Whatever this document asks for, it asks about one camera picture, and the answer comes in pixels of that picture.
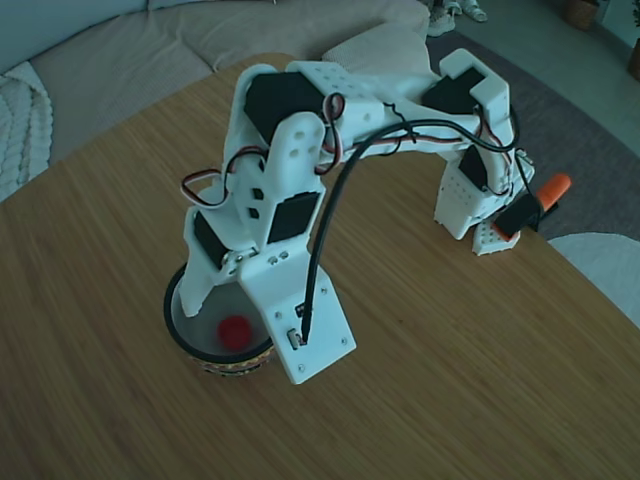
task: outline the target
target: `white mounting plate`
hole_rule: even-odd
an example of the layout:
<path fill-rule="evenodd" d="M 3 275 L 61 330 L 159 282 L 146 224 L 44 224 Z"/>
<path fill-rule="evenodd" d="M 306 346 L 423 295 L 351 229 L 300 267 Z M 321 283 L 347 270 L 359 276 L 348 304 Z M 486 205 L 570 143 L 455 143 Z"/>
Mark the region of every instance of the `white mounting plate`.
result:
<path fill-rule="evenodd" d="M 356 348 L 327 273 L 318 269 L 311 332 L 307 345 L 293 349 L 287 332 L 300 332 L 296 307 L 304 302 L 309 253 L 298 251 L 275 265 L 259 255 L 240 267 L 239 282 L 260 310 L 289 379 L 300 384 Z"/>
<path fill-rule="evenodd" d="M 473 235 L 473 253 L 478 256 L 510 250 L 520 240 L 520 232 L 517 232 L 511 240 L 504 240 L 492 225 L 493 217 L 480 222 L 476 227 Z"/>

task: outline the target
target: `bamboo tabletop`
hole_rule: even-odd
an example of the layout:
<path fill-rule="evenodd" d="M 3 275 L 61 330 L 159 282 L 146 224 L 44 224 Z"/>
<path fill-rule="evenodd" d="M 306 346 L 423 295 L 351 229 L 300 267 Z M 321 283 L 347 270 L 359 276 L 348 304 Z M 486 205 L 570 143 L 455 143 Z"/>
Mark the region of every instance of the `bamboo tabletop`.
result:
<path fill-rule="evenodd" d="M 256 62 L 287 57 L 188 87 L 0 204 L 2 478 L 639 478 L 640 332 L 537 234 L 481 258 L 453 240 L 436 156 L 368 158 L 346 188 L 322 263 L 353 353 L 300 386 L 186 357 L 162 314 L 178 184 L 220 163 Z"/>

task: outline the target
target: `red ball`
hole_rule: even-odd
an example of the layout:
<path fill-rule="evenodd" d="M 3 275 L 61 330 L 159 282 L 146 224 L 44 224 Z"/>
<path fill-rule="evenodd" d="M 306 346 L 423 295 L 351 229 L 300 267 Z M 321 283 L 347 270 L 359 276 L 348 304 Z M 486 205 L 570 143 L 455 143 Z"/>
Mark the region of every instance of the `red ball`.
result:
<path fill-rule="evenodd" d="M 253 330 L 245 317 L 232 315 L 220 322 L 217 334 L 225 348 L 238 352 L 249 346 Z"/>

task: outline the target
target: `red wire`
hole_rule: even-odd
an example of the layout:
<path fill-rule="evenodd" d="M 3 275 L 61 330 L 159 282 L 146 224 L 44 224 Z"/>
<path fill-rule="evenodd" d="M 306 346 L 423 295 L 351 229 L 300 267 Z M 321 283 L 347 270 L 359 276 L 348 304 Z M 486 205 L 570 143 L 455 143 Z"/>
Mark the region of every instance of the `red wire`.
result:
<path fill-rule="evenodd" d="M 222 172 L 220 170 L 218 170 L 217 168 L 207 168 L 205 170 L 200 170 L 198 172 L 194 172 L 191 173 L 189 175 L 187 175 L 186 177 L 184 177 L 182 179 L 182 182 L 180 184 L 181 190 L 182 192 L 194 203 L 196 204 L 200 204 L 200 205 L 204 205 L 206 207 L 219 207 L 220 205 L 222 205 L 226 200 L 227 197 L 229 196 L 229 190 L 227 189 L 227 177 L 229 175 L 229 173 L 234 173 L 235 172 L 235 162 L 238 158 L 242 157 L 243 155 L 248 155 L 248 154 L 257 154 L 257 155 L 262 155 L 263 157 L 266 156 L 265 150 L 263 150 L 262 148 L 258 147 L 257 145 L 251 145 L 251 146 L 246 146 L 246 147 L 242 147 L 240 150 L 238 150 L 233 157 L 231 157 L 231 159 L 229 160 L 229 163 L 227 163 L 227 168 L 224 171 L 224 179 L 223 179 L 223 189 L 224 189 L 224 195 L 222 197 L 222 200 L 218 203 L 210 203 L 207 202 L 206 200 L 203 200 L 197 193 L 195 193 L 193 190 L 191 190 L 189 188 L 189 184 L 191 182 L 194 182 L 200 178 L 204 178 L 205 176 L 209 176 L 211 174 L 221 174 Z"/>
<path fill-rule="evenodd" d="M 482 119 L 482 124 L 487 129 L 487 132 L 489 133 L 489 137 L 491 138 L 491 140 L 496 142 L 499 146 L 503 147 L 504 144 L 502 143 L 502 140 L 500 140 L 496 136 L 496 134 L 493 133 L 493 131 L 491 130 L 491 127 L 489 126 L 489 123 L 485 119 Z M 505 152 L 502 154 L 502 157 L 507 161 L 507 165 L 511 166 L 511 156 Z"/>
<path fill-rule="evenodd" d="M 422 141 L 426 141 L 426 142 L 432 142 L 432 143 L 441 143 L 441 144 L 452 144 L 452 143 L 459 143 L 462 141 L 461 137 L 455 137 L 455 138 L 439 138 L 439 137 L 432 137 L 430 135 L 416 135 L 414 137 L 416 140 L 422 140 Z M 382 140 L 378 140 L 377 142 L 374 142 L 372 145 L 389 145 L 389 144 L 394 144 L 397 143 L 398 140 L 400 140 L 401 142 L 406 142 L 408 140 L 412 140 L 411 136 L 409 135 L 405 135 L 403 137 L 393 137 L 393 138 L 385 138 Z M 331 147 L 331 145 L 328 144 L 324 144 L 322 146 L 322 148 L 324 150 L 326 150 L 329 153 L 334 153 L 335 149 L 333 147 Z M 349 148 L 348 151 L 351 150 L 355 150 L 356 148 L 358 148 L 358 144 L 356 143 L 355 145 L 353 145 L 351 148 Z"/>
<path fill-rule="evenodd" d="M 336 98 L 339 100 L 337 111 L 334 109 L 334 100 Z M 331 132 L 333 133 L 334 143 L 337 144 L 339 135 L 336 130 L 337 127 L 335 125 L 335 121 L 339 119 L 344 113 L 344 109 L 347 105 L 347 102 L 341 94 L 332 93 L 327 99 L 327 103 L 329 104 L 329 108 L 331 109 L 331 111 L 330 112 L 324 111 L 324 106 L 323 106 L 323 113 L 327 117 L 327 120 L 329 121 Z M 316 173 L 316 175 L 326 175 L 340 163 L 340 160 L 342 160 L 342 155 L 338 154 L 335 148 L 332 149 L 331 153 L 333 153 L 333 161 L 331 162 L 331 165 L 329 165 L 327 168 L 315 167 L 314 172 Z"/>

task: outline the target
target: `white knit blanket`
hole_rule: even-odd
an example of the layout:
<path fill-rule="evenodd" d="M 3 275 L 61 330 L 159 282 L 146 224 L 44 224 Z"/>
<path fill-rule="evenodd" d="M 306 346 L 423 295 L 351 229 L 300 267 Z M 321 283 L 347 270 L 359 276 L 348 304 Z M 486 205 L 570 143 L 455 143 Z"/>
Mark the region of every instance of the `white knit blanket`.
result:
<path fill-rule="evenodd" d="M 0 75 L 0 201 L 49 166 L 53 109 L 29 62 Z"/>

